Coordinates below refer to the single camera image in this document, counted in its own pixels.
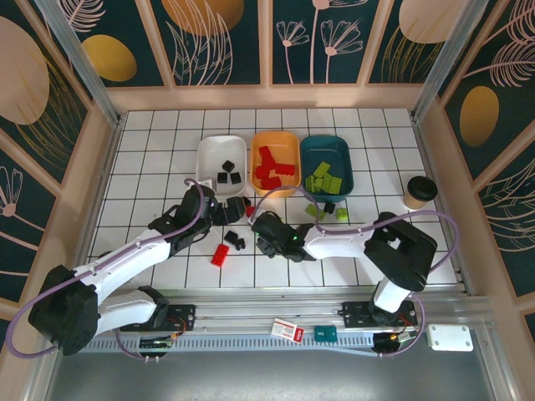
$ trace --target metal bracket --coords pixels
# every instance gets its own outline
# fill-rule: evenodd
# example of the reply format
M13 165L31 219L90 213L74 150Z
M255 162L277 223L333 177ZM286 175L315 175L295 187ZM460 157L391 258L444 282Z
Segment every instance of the metal bracket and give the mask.
M167 318L177 321L179 324L181 320L186 323L186 331L193 330L195 325L195 305L169 305L167 309ZM172 320L167 320L162 327L153 328L147 323L129 324L120 328L121 332L175 332L176 326Z
M382 324L372 318L368 306L369 301L342 303L342 309L338 311L338 314L344 317L345 328L383 327ZM403 301L401 303L398 316L403 316L412 326L418 324L415 304L412 301ZM404 325L404 320L398 317L389 327L403 327Z

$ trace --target label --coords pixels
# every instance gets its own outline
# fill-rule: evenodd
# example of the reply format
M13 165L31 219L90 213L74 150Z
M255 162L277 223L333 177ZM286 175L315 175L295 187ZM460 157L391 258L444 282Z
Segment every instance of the label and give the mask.
M294 343L301 343L303 341L304 329L290 322L281 319L275 319L273 328L271 330L273 336L286 338Z

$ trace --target gray floor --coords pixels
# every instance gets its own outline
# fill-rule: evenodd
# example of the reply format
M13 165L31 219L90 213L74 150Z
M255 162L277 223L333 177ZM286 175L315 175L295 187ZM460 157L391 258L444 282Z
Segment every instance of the gray floor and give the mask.
M145 365L118 353L61 358L50 401L494 399L479 348L440 353L423 337L394 359L335 352L174 354Z

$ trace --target black block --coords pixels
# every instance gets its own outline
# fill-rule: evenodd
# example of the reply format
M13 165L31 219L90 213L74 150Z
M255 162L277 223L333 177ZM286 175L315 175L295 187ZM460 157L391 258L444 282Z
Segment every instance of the black block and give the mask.
M327 202L324 206L324 212L329 213L332 215L334 213L334 203L333 202Z
M242 182L242 177L240 176L240 173L232 173L231 182L233 184L239 184L240 182Z
M227 172L230 173L232 170L234 170L234 163L227 160L225 163L223 163L222 168Z
M226 184L227 182L228 182L227 173L217 173L217 183L218 184Z
M233 244L234 246L236 246L237 234L234 231L229 230L225 234L225 241L228 242L229 244Z
M240 238L236 241L236 249L240 251L241 249L245 249L245 240L243 238Z

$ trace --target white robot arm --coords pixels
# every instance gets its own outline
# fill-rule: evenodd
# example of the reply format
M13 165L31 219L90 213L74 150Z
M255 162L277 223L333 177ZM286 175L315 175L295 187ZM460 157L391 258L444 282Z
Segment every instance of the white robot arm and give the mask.
M375 223L395 217L384 212ZM314 224L292 228L271 211L257 211L250 220L258 235L258 248L269 257L282 255L292 261L327 257L368 257L384 274L370 303L372 317L388 324L397 317L401 303L411 292L422 291L437 244L407 221L396 221L374 231L369 226L337 226L319 229Z
M201 207L196 187L185 193L180 205L152 221L148 229L129 244L72 271L64 266L51 270L41 292L77 276L84 277L35 303L28 317L30 324L66 356L78 352L95 335L110 329L133 323L161 327L166 321L169 301L155 289L144 286L125 295L111 294L146 268L187 248L212 225L231 224L242 218L246 207L244 198L229 198L225 206L217 202L213 190L200 188L205 207L195 224L190 222Z

